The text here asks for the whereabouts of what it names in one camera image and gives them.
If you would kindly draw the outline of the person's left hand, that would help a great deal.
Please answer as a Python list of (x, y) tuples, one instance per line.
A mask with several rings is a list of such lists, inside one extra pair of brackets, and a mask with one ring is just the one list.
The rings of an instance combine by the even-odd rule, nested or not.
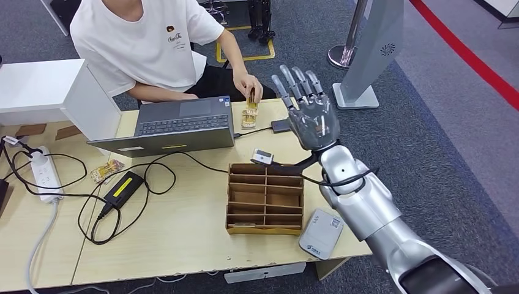
[(259, 103), (263, 98), (263, 86), (258, 79), (247, 71), (233, 71), (236, 89), (249, 101)]

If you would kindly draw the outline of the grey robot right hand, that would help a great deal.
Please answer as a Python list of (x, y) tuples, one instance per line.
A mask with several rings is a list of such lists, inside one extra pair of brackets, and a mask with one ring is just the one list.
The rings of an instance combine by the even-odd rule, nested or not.
[(288, 112), (288, 124), (305, 150), (318, 151), (338, 142), (340, 124), (328, 95), (324, 92), (318, 77), (308, 70), (303, 72), (297, 66), (288, 68), (280, 65), (280, 70), (288, 83), (271, 76)]

